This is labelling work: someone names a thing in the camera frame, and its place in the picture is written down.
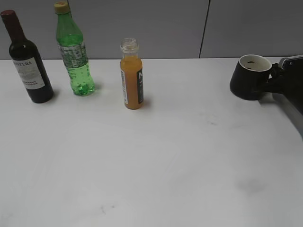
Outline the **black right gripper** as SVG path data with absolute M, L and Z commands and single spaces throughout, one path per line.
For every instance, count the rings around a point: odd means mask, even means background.
M 270 79 L 257 86 L 258 91 L 284 95 L 303 94 L 303 69 L 281 70 L 278 63 L 272 64 Z

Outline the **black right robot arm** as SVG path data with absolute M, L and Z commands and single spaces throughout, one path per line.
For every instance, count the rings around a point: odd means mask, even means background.
M 303 69 L 290 67 L 287 70 L 272 65 L 271 78 L 257 86 L 257 91 L 272 93 L 300 135 L 303 134 Z

